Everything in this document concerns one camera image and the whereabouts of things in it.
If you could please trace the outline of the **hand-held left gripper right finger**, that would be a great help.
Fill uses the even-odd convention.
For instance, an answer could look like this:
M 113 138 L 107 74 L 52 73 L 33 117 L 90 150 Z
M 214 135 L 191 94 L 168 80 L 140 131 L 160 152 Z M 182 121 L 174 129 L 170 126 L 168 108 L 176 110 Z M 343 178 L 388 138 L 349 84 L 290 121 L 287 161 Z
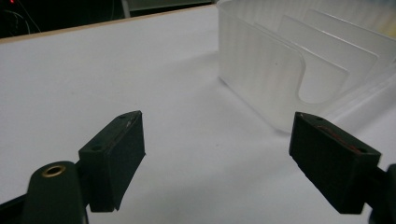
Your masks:
M 364 182 L 381 153 L 321 117 L 294 115 L 289 154 L 330 205 L 341 214 L 359 214 Z

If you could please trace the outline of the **translucent white plastic organizer box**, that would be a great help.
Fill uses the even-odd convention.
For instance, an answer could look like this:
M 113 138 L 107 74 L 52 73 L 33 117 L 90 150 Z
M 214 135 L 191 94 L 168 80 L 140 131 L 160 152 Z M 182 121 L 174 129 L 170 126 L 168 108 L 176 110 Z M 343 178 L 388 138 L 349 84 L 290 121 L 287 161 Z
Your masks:
M 396 77 L 396 0 L 219 0 L 219 76 L 273 127 L 335 118 Z

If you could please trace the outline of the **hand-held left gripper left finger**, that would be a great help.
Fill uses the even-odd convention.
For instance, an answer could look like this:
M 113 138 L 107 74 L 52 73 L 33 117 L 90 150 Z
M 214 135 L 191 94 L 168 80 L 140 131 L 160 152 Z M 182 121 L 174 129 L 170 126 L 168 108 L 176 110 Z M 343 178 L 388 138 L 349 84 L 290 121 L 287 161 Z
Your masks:
M 115 117 L 79 152 L 78 169 L 92 212 L 119 210 L 146 156 L 143 117 L 137 110 Z

